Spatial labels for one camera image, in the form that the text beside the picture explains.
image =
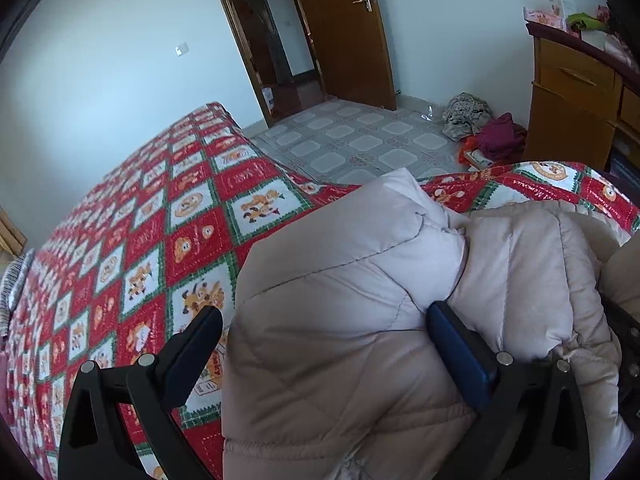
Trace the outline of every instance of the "desk drawer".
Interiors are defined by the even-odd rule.
[[[625,87],[622,94],[622,110],[620,119],[640,132],[640,97]]]
[[[593,57],[541,40],[540,84],[597,117],[617,118],[620,86],[616,72]]]

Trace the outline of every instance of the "wooden door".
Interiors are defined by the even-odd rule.
[[[330,95],[396,109],[391,64],[377,0],[300,0]]]

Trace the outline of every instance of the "maroon cloth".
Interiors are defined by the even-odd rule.
[[[524,150],[527,131],[513,122],[511,114],[493,119],[479,134],[478,149],[494,162],[520,156]]]

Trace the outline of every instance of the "bed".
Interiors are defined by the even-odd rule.
[[[640,212],[581,164],[528,162],[420,183],[458,212],[564,200],[632,234]],[[173,124],[107,174],[36,254],[7,340],[8,424],[44,478],[56,478],[79,366],[158,352],[198,306],[234,314],[236,276],[256,241],[357,186],[312,182],[263,155],[220,104]],[[222,477],[226,332],[175,420]],[[163,478],[131,407],[122,415],[146,471]]]

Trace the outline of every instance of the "wooden desk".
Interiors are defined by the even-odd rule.
[[[583,162],[602,171],[616,135],[640,149],[640,75],[561,30],[528,23],[536,78],[525,160]]]
[[[9,220],[7,214],[0,208],[0,250],[5,250],[13,256],[19,256],[24,250],[27,238]]]

